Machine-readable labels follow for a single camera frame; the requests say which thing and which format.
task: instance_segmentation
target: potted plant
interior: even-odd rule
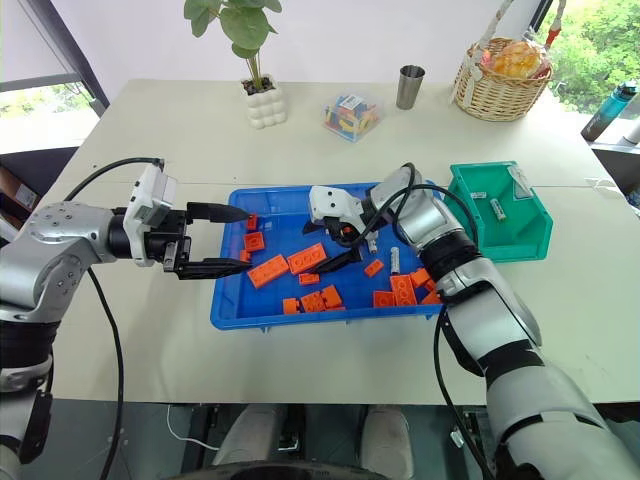
[[[249,107],[249,122],[263,128],[286,120],[282,91],[269,74],[260,71],[260,47],[269,33],[277,33],[269,25],[263,9],[281,12],[279,0],[185,0],[184,18],[191,21],[191,32],[201,37],[216,18],[231,40],[231,50],[244,59],[251,78],[242,80],[242,91]]]

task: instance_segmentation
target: lego brick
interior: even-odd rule
[[[374,307],[393,307],[396,304],[396,297],[393,292],[382,292],[375,290],[373,292],[373,306]]]
[[[307,313],[311,312],[324,312],[326,307],[324,306],[324,300],[322,300],[322,295],[320,292],[313,292],[309,295],[305,295],[300,298],[302,302],[302,307],[304,311]]]
[[[315,267],[325,258],[327,258],[327,254],[324,252],[322,244],[316,243],[298,253],[289,255],[287,262],[289,262],[291,273],[297,275],[305,270],[309,270],[311,267]]]
[[[376,273],[384,268],[384,263],[381,260],[375,259],[364,269],[364,273],[367,274],[367,277],[373,277]]]
[[[424,268],[419,268],[413,273],[410,273],[411,283],[413,284],[413,288],[418,288],[427,283],[428,280],[431,279],[429,274]]]
[[[396,299],[396,305],[401,307],[418,304],[409,275],[392,275],[389,279],[391,281],[393,296]]]
[[[282,310],[285,315],[300,313],[300,302],[297,298],[283,298]]]
[[[289,265],[287,261],[282,255],[276,255],[256,268],[249,270],[247,275],[249,275],[249,280],[251,280],[253,286],[260,288],[288,271]]]
[[[250,262],[251,261],[251,254],[249,252],[247,252],[246,250],[240,250],[240,260],[243,262]]]
[[[342,298],[334,285],[323,288],[321,295],[327,308],[336,308],[342,305]]]
[[[420,305],[440,305],[441,303],[442,301],[438,296],[438,292],[436,292],[435,290],[431,290],[429,292],[429,295],[422,299]]]
[[[244,236],[244,249],[247,252],[264,250],[264,237],[262,232],[247,233]]]
[[[298,283],[300,285],[313,285],[320,283],[320,275],[317,273],[301,273],[298,275]]]
[[[252,232],[253,230],[258,229],[258,216],[255,213],[249,215],[247,219],[247,230]]]

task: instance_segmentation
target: green trees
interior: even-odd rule
[[[543,41],[555,3],[539,30]],[[640,2],[567,3],[562,32],[551,47],[555,73],[550,87],[568,109],[594,113],[616,85],[640,79]],[[634,115],[631,108],[625,113]]]

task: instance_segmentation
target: green leaf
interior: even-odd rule
[[[222,0],[185,0],[184,2],[184,18],[187,20],[196,20],[202,12],[210,10],[212,13],[218,13]]]
[[[191,20],[191,33],[194,37],[199,38],[207,31],[207,26],[212,20],[210,17],[209,10],[203,10],[197,18]]]
[[[279,0],[264,0],[263,3],[265,7],[273,12],[280,13],[282,11],[282,5],[280,5]]]
[[[262,8],[264,7],[263,0],[227,0],[227,5],[235,8]]]
[[[260,48],[269,34],[269,22],[259,8],[224,8],[220,22],[225,35],[247,50]]]
[[[260,49],[258,48],[256,49],[242,48],[236,45],[235,43],[231,44],[231,50],[233,50],[233,53],[235,53],[240,58],[253,58],[260,51]]]

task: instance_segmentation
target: white cable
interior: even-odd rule
[[[192,443],[198,444],[201,447],[204,447],[208,450],[213,450],[214,452],[217,452],[218,450],[220,450],[218,447],[212,447],[211,445],[207,445],[206,443],[203,443],[200,440],[196,440],[195,438],[181,437],[180,435],[178,435],[176,432],[173,431],[173,428],[171,428],[171,422],[169,421],[169,412],[171,412],[171,404],[167,405],[167,428],[169,428],[169,432],[171,432],[171,435],[173,435],[175,438],[183,442],[192,442]]]

